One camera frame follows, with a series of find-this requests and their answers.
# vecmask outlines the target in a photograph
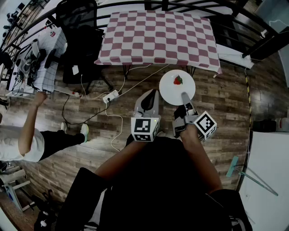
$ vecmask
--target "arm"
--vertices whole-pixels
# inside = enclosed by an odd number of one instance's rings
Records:
[[[18,139],[18,149],[22,156],[25,156],[25,154],[28,153],[31,149],[38,107],[43,103],[46,98],[47,95],[44,92],[37,92],[34,101],[30,106],[27,119]]]
[[[222,189],[218,172],[199,141],[197,127],[194,125],[187,125],[186,130],[182,131],[180,136],[190,159],[194,163],[196,171],[207,187],[207,192],[210,194]]]
[[[123,150],[105,161],[95,171],[95,174],[106,180],[112,180],[131,162],[131,160],[146,146],[146,144],[147,142],[131,142]]]

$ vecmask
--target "power strip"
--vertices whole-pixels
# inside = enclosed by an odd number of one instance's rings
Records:
[[[103,102],[108,103],[109,101],[112,101],[114,98],[117,98],[118,96],[119,96],[118,91],[114,90],[113,92],[110,92],[108,95],[103,97]]]

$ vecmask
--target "black shirt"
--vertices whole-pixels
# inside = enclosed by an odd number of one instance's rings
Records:
[[[156,137],[110,184],[81,168],[56,230],[82,230],[105,189],[98,230],[252,230],[239,193],[206,194],[176,139]]]

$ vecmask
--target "white shirt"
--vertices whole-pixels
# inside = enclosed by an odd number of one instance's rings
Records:
[[[18,139],[22,127],[0,125],[0,161],[26,160],[38,162],[44,153],[44,138],[35,129],[31,150],[23,157],[18,149]]]

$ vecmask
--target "strawberry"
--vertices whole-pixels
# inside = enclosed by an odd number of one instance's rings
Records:
[[[173,81],[173,84],[175,85],[181,85],[182,84],[182,78],[178,75],[175,80]]]

